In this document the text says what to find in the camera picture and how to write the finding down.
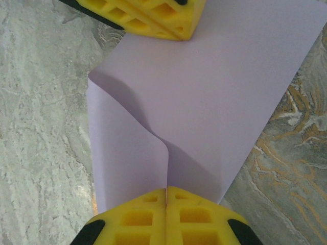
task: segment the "countertop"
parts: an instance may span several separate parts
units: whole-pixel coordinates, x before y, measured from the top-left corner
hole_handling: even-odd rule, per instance
[[[69,244],[93,216],[87,74],[123,35],[57,0],[0,0],[1,244]],[[327,244],[326,176],[327,26],[222,205],[264,244]]]

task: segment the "stone floor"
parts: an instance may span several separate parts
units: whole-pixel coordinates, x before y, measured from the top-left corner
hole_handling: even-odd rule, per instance
[[[57,0],[0,0],[0,244],[93,216],[87,74],[123,36]],[[264,244],[327,244],[327,26],[222,204]]]

